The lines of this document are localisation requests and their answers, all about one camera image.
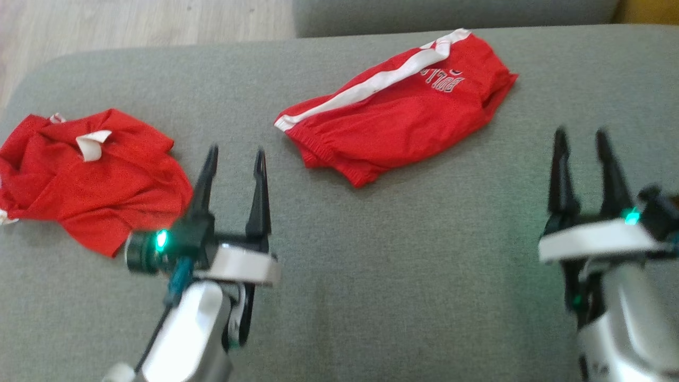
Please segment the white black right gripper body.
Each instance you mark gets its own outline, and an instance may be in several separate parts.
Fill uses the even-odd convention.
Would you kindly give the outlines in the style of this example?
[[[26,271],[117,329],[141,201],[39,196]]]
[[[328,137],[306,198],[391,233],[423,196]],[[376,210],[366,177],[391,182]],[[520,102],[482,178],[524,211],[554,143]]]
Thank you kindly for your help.
[[[553,214],[538,243],[538,258],[545,264],[670,251],[671,245],[653,237],[638,214],[580,224],[571,216]]]

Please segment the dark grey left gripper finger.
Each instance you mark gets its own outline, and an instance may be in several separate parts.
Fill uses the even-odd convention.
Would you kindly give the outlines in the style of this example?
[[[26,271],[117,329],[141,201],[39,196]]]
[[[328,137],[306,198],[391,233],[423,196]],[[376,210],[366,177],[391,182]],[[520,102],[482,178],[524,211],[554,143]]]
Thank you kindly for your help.
[[[188,208],[188,219],[192,222],[205,220],[210,213],[211,191],[216,174],[219,157],[219,146],[211,145],[208,150],[201,173],[194,186],[193,197]]]
[[[245,233],[252,242],[258,242],[258,249],[261,252],[269,251],[268,238],[271,235],[270,203],[268,192],[267,166],[265,160],[265,150],[260,147],[257,151],[255,166],[253,170],[255,179],[255,191],[250,215],[245,227]]]

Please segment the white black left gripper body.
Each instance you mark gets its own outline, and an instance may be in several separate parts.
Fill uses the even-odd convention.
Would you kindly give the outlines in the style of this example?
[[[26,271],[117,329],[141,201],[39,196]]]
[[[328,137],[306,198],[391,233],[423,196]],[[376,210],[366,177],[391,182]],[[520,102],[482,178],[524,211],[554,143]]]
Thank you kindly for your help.
[[[282,266],[269,252],[268,237],[220,233],[207,247],[209,264],[197,271],[200,279],[274,287],[281,282]]]

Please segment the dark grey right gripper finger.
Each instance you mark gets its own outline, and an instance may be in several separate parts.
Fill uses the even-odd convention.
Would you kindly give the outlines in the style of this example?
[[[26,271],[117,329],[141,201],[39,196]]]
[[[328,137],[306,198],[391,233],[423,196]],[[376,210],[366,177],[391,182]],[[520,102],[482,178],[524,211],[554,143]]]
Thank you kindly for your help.
[[[567,131],[560,127],[555,131],[550,172],[548,211],[550,214],[575,216],[580,203],[574,194],[570,167],[570,148]]]
[[[600,215],[607,218],[625,217],[634,206],[624,173],[614,155],[608,131],[596,133],[597,157],[602,169],[602,205]]]

